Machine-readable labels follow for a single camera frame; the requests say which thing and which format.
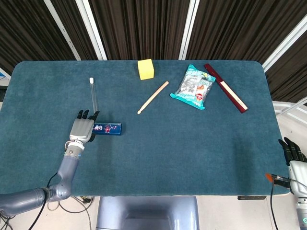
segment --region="snack bag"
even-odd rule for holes
[[[170,96],[203,110],[205,109],[203,102],[214,81],[215,77],[189,65],[179,89]]]

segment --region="yellow sponge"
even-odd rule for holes
[[[154,66],[151,59],[138,61],[140,79],[154,78]]]

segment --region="black cable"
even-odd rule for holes
[[[57,210],[58,207],[59,207],[59,201],[58,201],[58,205],[57,205],[54,209],[49,208],[49,204],[50,204],[50,203],[47,204],[47,208],[48,208],[49,211],[55,211],[55,210]]]
[[[276,224],[276,220],[275,220],[275,216],[274,216],[273,205],[272,205],[273,190],[274,190],[274,179],[273,179],[273,182],[272,182],[272,190],[271,190],[271,197],[270,197],[270,205],[271,205],[271,212],[272,212],[272,216],[273,216],[275,228],[276,228],[276,230],[278,230],[278,227],[277,227],[277,224]]]
[[[1,217],[1,219],[4,221],[4,225],[2,226],[2,228],[0,229],[0,230],[2,230],[4,227],[5,227],[5,229],[4,230],[6,230],[7,229],[7,227],[10,227],[10,229],[11,230],[13,230],[13,228],[12,228],[12,226],[10,225],[10,219],[11,218],[5,218],[5,217],[3,217],[3,216],[0,216]]]
[[[57,174],[58,174],[58,172],[56,172],[53,176],[51,176],[51,178],[50,178],[49,181],[48,181],[47,188],[49,188],[49,185],[50,185],[51,180],[52,180],[53,177],[55,177]],[[39,211],[39,213],[38,213],[36,219],[34,220],[33,224],[32,224],[31,227],[29,228],[29,230],[31,230],[31,229],[34,227],[34,225],[36,224],[38,218],[40,217],[40,214],[42,214],[43,209],[44,209],[44,207],[45,207],[45,205],[46,205],[46,202],[47,202],[47,193],[46,193],[45,191],[44,191],[44,193],[45,193],[45,199],[44,199],[43,206],[42,206],[42,208],[40,209],[40,211]]]
[[[78,199],[79,201],[81,201],[81,202],[83,202],[83,200],[82,199],[79,199],[78,197],[76,197],[76,196],[74,196],[76,199]]]
[[[86,208],[85,205],[84,205],[81,201],[79,201],[77,198],[75,198],[74,196],[73,196],[72,198],[74,198],[78,203],[80,203],[80,205],[82,205],[82,206],[85,208],[84,211],[86,211],[86,214],[87,214],[87,217],[88,217],[88,223],[89,223],[89,225],[90,225],[90,230],[92,230],[91,218],[90,218],[90,214],[88,213],[87,209],[88,209],[88,208],[91,206],[91,204],[93,203],[94,197],[93,197],[93,199],[92,199],[90,205],[89,205],[87,208]]]
[[[73,196],[72,198],[74,198],[76,201],[78,201],[78,202],[81,203],[81,201],[79,201],[79,199],[75,198],[74,196]],[[61,203],[59,203],[59,206],[60,206],[64,211],[69,212],[69,213],[82,213],[82,212],[86,211],[86,210],[92,205],[93,201],[94,201],[94,198],[91,200],[91,203],[90,203],[90,205],[89,205],[88,207],[85,207],[85,206],[81,203],[81,204],[84,206],[84,210],[81,210],[81,211],[78,211],[78,212],[72,212],[72,211],[69,211],[69,210],[65,209],[65,208],[61,205]]]

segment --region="test tube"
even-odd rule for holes
[[[93,110],[94,110],[94,113],[95,113],[96,111],[98,111],[98,103],[97,103],[97,97],[96,97],[96,93],[95,93],[94,78],[90,78],[90,86],[91,86]]]

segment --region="green felt surface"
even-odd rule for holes
[[[217,83],[200,111],[169,96],[189,64],[210,63],[249,110],[241,114]],[[80,109],[121,122],[122,136],[85,146],[73,195],[268,195],[265,173],[287,176],[265,74],[254,61],[154,60],[139,79],[137,61],[26,61],[15,67],[0,112],[0,193],[46,186],[59,168]],[[137,115],[166,80],[169,85]],[[276,193],[288,190],[278,188]]]

